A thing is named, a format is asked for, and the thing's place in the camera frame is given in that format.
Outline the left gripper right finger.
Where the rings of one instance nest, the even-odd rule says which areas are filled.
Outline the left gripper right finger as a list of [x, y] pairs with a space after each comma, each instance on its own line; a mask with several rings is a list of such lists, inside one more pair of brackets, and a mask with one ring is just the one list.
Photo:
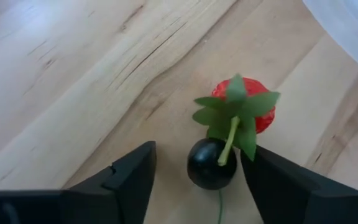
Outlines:
[[358, 190], [260, 146], [241, 164], [264, 223], [358, 224]]

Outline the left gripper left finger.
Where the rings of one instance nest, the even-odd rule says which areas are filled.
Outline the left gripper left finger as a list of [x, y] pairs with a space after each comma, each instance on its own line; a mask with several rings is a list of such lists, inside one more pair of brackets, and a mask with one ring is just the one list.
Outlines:
[[143, 223], [157, 166], [147, 141], [61, 190], [0, 190], [0, 223]]

